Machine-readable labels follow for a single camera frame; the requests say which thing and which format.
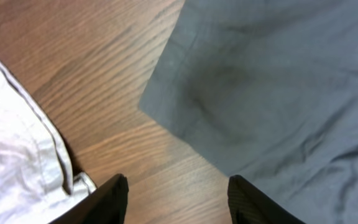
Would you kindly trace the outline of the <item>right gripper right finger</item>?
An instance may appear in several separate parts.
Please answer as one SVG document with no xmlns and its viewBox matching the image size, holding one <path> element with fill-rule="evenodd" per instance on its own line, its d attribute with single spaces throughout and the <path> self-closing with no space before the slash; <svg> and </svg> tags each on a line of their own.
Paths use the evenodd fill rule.
<svg viewBox="0 0 358 224">
<path fill-rule="evenodd" d="M 304 224 L 240 175 L 229 178 L 227 196 L 233 224 Z"/>
</svg>

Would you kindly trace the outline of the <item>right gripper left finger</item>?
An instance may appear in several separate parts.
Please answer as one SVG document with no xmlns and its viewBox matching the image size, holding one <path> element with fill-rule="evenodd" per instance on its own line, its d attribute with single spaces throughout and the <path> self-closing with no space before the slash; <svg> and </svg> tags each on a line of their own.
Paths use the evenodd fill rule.
<svg viewBox="0 0 358 224">
<path fill-rule="evenodd" d="M 123 224 L 128 193 L 127 177 L 116 174 L 51 224 Z"/>
</svg>

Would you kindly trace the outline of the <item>beige shorts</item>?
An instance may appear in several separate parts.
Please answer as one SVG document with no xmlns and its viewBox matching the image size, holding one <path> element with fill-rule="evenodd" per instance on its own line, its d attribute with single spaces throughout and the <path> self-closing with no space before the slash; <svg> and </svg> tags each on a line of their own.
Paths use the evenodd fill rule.
<svg viewBox="0 0 358 224">
<path fill-rule="evenodd" d="M 0 61 L 0 223 L 49 223 L 95 191 L 65 143 Z"/>
</svg>

